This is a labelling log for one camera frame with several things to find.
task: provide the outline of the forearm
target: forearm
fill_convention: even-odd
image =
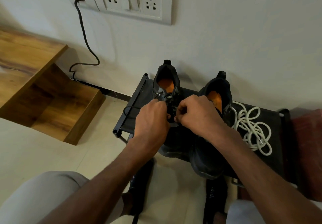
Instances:
[[[40,223],[104,223],[144,161],[128,144],[110,165]]]
[[[322,211],[261,161],[239,135],[222,140],[214,145],[235,170],[267,223],[322,221]]]

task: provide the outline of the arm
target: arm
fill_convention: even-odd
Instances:
[[[158,151],[170,128],[167,106],[156,99],[136,117],[135,137],[102,172],[40,223],[104,223],[132,176]]]
[[[208,140],[226,158],[266,223],[321,223],[322,211],[253,153],[206,96],[181,101],[177,122]]]

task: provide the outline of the shoe heel pull tab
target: shoe heel pull tab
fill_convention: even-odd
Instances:
[[[165,59],[163,62],[164,65],[171,65],[171,60]]]
[[[219,78],[222,78],[222,79],[226,79],[226,72],[220,71],[220,72],[218,72],[218,75],[216,77],[219,77]]]

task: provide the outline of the white shoelace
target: white shoelace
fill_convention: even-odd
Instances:
[[[243,104],[235,102],[235,101],[233,101],[233,103],[240,105],[243,109],[237,114],[237,111],[234,108],[232,108],[232,110],[235,112],[235,123],[231,128],[237,130],[238,127],[240,127],[241,129],[247,131],[243,140],[249,145],[249,147],[252,149],[252,151],[259,150],[263,155],[266,155],[266,156],[270,155],[272,153],[272,147],[268,142],[268,140],[270,139],[271,134],[272,134],[270,127],[266,123],[263,123],[263,122],[254,123],[254,122],[250,121],[250,120],[253,120],[253,119],[256,119],[257,117],[259,117],[260,108],[254,107],[254,108],[251,108],[249,111],[247,111]],[[257,115],[254,117],[249,117],[249,115],[251,114],[251,112],[253,110],[258,110]],[[259,125],[264,125],[265,127],[267,127],[267,129],[268,129],[268,136],[267,137],[265,137],[263,130],[259,127]],[[252,142],[251,142],[253,134],[256,136],[256,144],[252,144]],[[270,149],[268,151],[268,153],[265,153],[262,150],[262,148],[265,145],[267,145],[268,148]]]

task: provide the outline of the person's left arm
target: person's left arm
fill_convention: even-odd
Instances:
[[[102,172],[49,213],[39,224],[104,223],[132,176],[158,151],[170,128],[167,106],[156,99],[141,108],[135,133]]]

